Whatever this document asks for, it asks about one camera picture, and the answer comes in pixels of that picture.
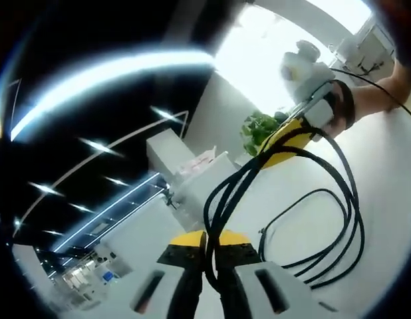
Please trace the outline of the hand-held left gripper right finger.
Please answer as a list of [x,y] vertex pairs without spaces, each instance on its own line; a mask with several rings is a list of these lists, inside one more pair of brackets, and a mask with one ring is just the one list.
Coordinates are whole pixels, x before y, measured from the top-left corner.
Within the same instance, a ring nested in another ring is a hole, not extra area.
[[224,230],[215,249],[217,291],[225,318],[326,318],[310,289],[272,262],[248,237]]

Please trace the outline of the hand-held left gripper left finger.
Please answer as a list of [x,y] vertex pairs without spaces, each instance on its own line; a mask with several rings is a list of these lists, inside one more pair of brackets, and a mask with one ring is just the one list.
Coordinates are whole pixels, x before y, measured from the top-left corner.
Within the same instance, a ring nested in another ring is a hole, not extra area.
[[206,232],[173,238],[130,302],[133,318],[193,318],[203,286]]

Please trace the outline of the person's right hand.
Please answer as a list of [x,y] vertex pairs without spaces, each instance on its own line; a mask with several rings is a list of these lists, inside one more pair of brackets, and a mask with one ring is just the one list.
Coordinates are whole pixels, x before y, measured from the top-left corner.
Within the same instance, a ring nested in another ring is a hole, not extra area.
[[356,110],[351,89],[340,80],[332,80],[330,84],[332,89],[326,95],[326,101],[332,108],[333,118],[325,126],[325,132],[335,137],[356,122]]

